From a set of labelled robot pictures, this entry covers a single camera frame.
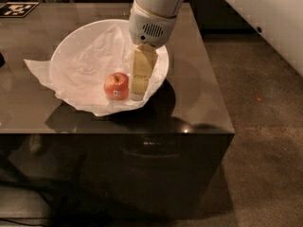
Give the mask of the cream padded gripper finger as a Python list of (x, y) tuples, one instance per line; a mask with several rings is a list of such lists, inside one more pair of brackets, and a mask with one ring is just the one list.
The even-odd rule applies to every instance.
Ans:
[(143, 99), (157, 59), (156, 49), (149, 44), (141, 44), (135, 49), (131, 73), (130, 99), (134, 101)]

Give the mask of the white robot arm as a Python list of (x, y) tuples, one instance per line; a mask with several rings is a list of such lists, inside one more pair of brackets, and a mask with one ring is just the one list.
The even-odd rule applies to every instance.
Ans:
[(156, 49), (163, 46), (175, 27), (184, 0), (134, 0), (129, 32), (136, 45), (130, 82), (130, 99), (140, 101), (146, 94), (158, 59)]

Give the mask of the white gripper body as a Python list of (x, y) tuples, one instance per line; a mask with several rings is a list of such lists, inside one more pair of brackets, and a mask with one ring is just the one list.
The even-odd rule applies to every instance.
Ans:
[(153, 47), (163, 46), (170, 37), (176, 24), (176, 17), (164, 17), (152, 13), (134, 2), (129, 18), (129, 32), (134, 44), (149, 44)]

